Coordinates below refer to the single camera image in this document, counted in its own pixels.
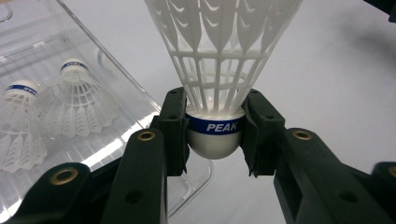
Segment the clear plastic container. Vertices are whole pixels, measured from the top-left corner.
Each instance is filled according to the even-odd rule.
[[[160,107],[134,81],[62,1],[14,0],[0,4],[0,92],[21,78],[46,85],[60,75],[62,62],[80,58],[91,76],[116,99],[119,115],[100,133],[51,140],[44,162],[31,170],[0,171],[0,222],[12,216],[24,194],[48,169],[77,161],[96,170],[122,155],[129,136],[149,126]],[[195,154],[188,173],[168,178],[168,214],[187,204],[212,174],[212,163]]]

